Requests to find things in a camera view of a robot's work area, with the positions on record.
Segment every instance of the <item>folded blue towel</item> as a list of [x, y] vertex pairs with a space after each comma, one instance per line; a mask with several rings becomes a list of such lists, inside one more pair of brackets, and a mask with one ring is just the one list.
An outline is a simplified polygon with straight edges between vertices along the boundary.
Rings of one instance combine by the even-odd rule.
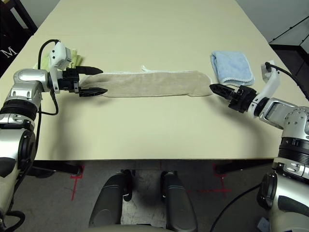
[[211, 64], [219, 82], [223, 85], [250, 86], [254, 76], [247, 58], [242, 52], [214, 51]]

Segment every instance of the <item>yellow-green cloth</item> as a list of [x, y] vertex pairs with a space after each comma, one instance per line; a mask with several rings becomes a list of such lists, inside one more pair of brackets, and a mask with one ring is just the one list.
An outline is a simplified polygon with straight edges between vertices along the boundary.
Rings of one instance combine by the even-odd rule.
[[[68, 64], [68, 68], [75, 68], [75, 66], [81, 65], [83, 58], [77, 54], [77, 49], [71, 49], [72, 61]], [[33, 67], [34, 69], [38, 68], [38, 63], [36, 63]], [[41, 58], [41, 69], [45, 69], [49, 72], [49, 54], [45, 54]]]

